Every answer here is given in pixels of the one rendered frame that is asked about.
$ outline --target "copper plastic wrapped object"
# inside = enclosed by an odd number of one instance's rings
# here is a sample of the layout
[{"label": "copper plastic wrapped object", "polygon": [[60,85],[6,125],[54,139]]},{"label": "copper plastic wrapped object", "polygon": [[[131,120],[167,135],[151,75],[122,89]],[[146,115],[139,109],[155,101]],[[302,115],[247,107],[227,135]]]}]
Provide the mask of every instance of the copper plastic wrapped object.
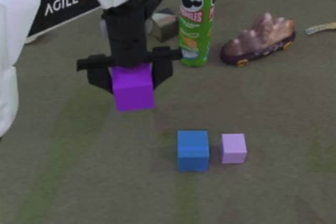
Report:
[{"label": "copper plastic wrapped object", "polygon": [[250,30],[242,30],[222,47],[220,58],[226,64],[242,67],[249,61],[288,49],[295,35],[292,19],[273,18],[264,13],[256,18]]}]

